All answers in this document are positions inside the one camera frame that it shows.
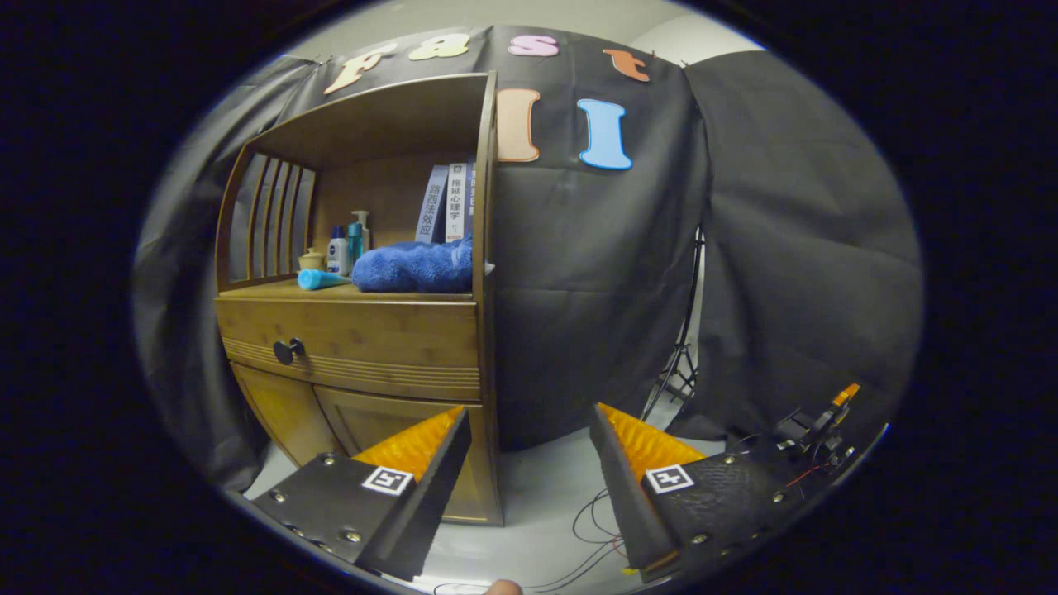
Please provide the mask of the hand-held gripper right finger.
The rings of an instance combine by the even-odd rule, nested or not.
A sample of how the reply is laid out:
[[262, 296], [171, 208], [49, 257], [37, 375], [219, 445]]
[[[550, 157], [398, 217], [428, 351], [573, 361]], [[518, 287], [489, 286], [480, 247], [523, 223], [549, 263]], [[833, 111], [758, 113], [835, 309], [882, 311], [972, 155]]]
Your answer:
[[749, 455], [704, 455], [610, 405], [594, 404], [589, 436], [628, 564], [646, 583], [714, 574], [798, 510], [798, 490]]

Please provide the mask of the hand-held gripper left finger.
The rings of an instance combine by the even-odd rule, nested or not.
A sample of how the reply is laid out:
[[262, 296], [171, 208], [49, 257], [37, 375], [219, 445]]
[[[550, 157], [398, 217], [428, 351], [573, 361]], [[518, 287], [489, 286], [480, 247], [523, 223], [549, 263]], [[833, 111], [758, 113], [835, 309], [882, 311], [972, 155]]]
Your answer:
[[253, 505], [295, 537], [373, 574], [420, 575], [472, 440], [452, 407], [354, 456], [303, 464]]

